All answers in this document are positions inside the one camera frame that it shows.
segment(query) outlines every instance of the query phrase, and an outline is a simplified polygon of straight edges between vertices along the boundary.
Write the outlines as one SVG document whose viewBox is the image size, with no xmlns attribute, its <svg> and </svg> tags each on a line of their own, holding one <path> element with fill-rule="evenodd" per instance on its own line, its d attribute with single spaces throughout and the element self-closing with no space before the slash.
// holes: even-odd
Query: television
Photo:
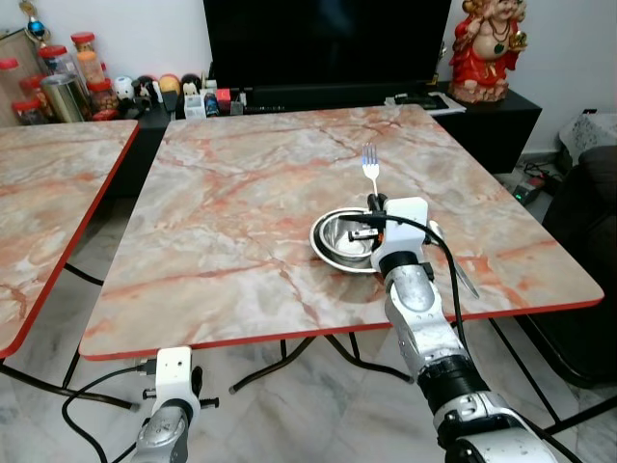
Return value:
<svg viewBox="0 0 617 463">
<path fill-rule="evenodd" d="M 433 78 L 451 0 L 203 0 L 220 88 Z"/>
</svg>

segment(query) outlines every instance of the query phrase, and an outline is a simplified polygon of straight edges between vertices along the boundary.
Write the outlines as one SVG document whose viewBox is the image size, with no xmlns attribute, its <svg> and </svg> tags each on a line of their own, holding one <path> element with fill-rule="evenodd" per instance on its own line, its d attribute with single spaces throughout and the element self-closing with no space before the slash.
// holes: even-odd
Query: white floor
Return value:
<svg viewBox="0 0 617 463">
<path fill-rule="evenodd" d="M 104 278 L 130 214 L 121 202 L 99 209 L 71 263 Z M 99 287 L 63 272 L 17 354 L 6 365 L 40 379 L 62 382 Z M 174 298 L 170 295 L 170 310 Z M 545 364 L 513 319 L 500 326 L 531 367 L 561 417 L 589 407 L 612 391 L 572 390 Z M 551 424 L 514 360 L 488 322 L 466 323 L 472 355 L 485 380 L 509 403 L 542 426 Z M 348 345 L 346 337 L 339 336 Z M 358 335 L 362 356 L 405 370 L 392 331 Z M 298 342 L 291 342 L 289 348 Z M 198 462 L 442 462 L 432 416 L 419 388 L 346 363 L 323 339 L 292 365 L 229 395 L 231 384 L 279 359 L 277 342 L 196 352 L 206 371 L 201 397 L 218 396 L 221 408 L 202 412 L 190 435 L 190 460 Z M 81 387 L 130 361 L 81 360 L 71 383 Z M 130 373 L 97 391 L 142 403 L 127 412 L 76 401 L 72 416 L 105 448 L 112 461 L 135 439 L 152 401 L 142 402 L 149 377 Z M 63 422 L 62 397 L 0 376 L 0 462 L 96 462 L 92 448 Z M 617 461 L 617 411 L 557 435 L 589 463 Z M 560 462 L 565 458 L 558 456 Z"/>
</svg>

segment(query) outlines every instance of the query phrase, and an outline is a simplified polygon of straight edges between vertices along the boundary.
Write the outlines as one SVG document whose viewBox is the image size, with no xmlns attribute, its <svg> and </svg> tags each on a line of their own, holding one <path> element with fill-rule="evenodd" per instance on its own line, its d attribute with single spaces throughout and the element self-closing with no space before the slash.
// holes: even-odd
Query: marble tabletop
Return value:
<svg viewBox="0 0 617 463">
<path fill-rule="evenodd" d="M 0 128 L 0 358 L 19 348 L 137 123 Z"/>
<path fill-rule="evenodd" d="M 568 253 L 416 106 L 182 121 L 170 124 L 156 155 L 81 354 L 106 360 L 389 326 L 379 279 L 343 274 L 309 245 L 316 218 L 365 205 L 367 142 L 378 146 L 380 191 L 426 199 L 475 282 L 480 300 L 461 287 L 464 317 L 602 299 Z M 437 249 L 427 256 L 451 317 L 445 259 Z"/>
</svg>

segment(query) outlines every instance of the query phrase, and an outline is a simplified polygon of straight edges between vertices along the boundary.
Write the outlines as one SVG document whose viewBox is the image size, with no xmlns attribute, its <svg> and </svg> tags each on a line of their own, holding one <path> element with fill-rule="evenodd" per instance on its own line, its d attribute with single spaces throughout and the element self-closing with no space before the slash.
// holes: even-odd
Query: metal bowl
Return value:
<svg viewBox="0 0 617 463">
<path fill-rule="evenodd" d="M 317 256 L 338 270 L 348 273 L 375 273 L 370 263 L 371 242 L 348 238 L 349 231 L 369 228 L 367 225 L 339 220 L 341 215 L 364 214 L 360 207 L 345 207 L 324 214 L 310 228 L 310 246 Z"/>
</svg>

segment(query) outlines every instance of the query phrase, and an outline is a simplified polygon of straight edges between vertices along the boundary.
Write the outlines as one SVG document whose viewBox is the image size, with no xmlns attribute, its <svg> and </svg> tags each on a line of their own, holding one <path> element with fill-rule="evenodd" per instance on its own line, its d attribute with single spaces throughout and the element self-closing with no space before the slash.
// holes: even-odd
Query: metal fork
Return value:
<svg viewBox="0 0 617 463">
<path fill-rule="evenodd" d="M 362 147 L 362 169 L 364 175 L 373 180 L 373 190 L 377 193 L 377 177 L 379 176 L 379 159 L 377 159 L 377 147 L 367 143 Z"/>
</svg>

